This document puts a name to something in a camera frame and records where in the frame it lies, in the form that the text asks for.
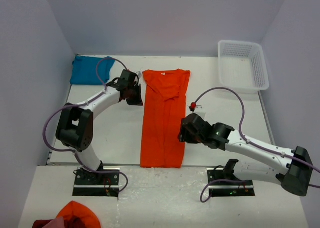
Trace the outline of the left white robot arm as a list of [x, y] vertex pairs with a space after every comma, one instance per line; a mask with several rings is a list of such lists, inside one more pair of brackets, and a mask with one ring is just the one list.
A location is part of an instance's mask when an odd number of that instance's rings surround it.
[[143, 105], [139, 75], [127, 69], [88, 100], [77, 104], [66, 103], [61, 110], [56, 139], [69, 147], [68, 151], [74, 154], [78, 163], [87, 171], [86, 178], [92, 184], [101, 183], [104, 174], [107, 174], [91, 145], [94, 120], [107, 108], [123, 100], [128, 105]]

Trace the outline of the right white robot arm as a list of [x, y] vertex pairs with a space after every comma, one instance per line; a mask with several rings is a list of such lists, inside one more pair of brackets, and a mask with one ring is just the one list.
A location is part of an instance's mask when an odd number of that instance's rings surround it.
[[296, 149], [282, 148], [243, 137], [233, 127], [223, 123], [211, 125], [196, 113], [182, 119], [178, 138], [180, 142], [201, 143], [211, 149], [238, 153], [261, 163], [241, 163], [238, 159], [230, 159], [218, 176], [220, 182], [235, 184], [260, 180], [278, 184], [297, 196], [307, 195], [313, 172], [312, 161], [308, 151], [300, 146]]

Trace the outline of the orange t shirt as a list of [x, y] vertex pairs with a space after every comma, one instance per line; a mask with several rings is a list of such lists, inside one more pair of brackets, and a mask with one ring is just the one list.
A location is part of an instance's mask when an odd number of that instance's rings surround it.
[[191, 72], [146, 70], [140, 166], [181, 168], [185, 144], [179, 141]]

